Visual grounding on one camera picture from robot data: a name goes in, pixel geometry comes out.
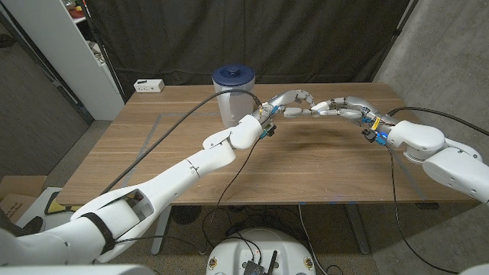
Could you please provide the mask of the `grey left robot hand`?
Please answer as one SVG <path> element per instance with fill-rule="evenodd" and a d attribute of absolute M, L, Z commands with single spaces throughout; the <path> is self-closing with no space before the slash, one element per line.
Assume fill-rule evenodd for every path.
<path fill-rule="evenodd" d="M 313 96 L 302 89 L 293 89 L 272 97 L 268 102 L 262 103 L 257 113 L 260 117 L 282 113 L 285 118 L 297 118 L 301 115 L 311 115 L 310 109 L 289 108 L 287 105 L 297 102 L 306 102 L 310 108 L 316 104 Z"/>

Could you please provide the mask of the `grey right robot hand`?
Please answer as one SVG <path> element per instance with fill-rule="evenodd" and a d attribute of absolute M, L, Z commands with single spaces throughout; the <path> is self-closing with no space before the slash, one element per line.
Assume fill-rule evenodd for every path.
<path fill-rule="evenodd" d="M 347 118 L 354 124 L 375 131 L 386 131 L 400 121 L 382 114 L 366 100 L 355 97 L 339 97 L 320 102 L 311 108 L 312 114 L 319 116 L 339 116 Z"/>

